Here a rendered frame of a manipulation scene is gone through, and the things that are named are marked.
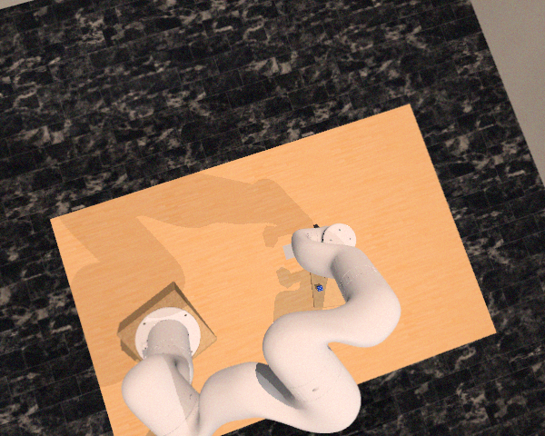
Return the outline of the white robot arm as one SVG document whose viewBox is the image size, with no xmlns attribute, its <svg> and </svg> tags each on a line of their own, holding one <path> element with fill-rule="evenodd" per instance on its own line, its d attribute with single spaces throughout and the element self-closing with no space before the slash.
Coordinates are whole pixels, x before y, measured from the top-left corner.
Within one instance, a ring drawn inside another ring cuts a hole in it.
<svg viewBox="0 0 545 436">
<path fill-rule="evenodd" d="M 156 436 L 213 436 L 227 422 L 250 418 L 317 433 L 346 429 L 359 413 L 360 390 L 328 343 L 376 346 L 401 317 L 395 292 L 355 245 L 344 223 L 295 231 L 283 246 L 286 260 L 295 257 L 307 272 L 335 279 L 346 303 L 279 317 L 263 337 L 267 364 L 221 369 L 200 393 L 190 384 L 197 321 L 176 307 L 149 313 L 135 335 L 143 360 L 122 382 L 127 407 Z"/>
</svg>

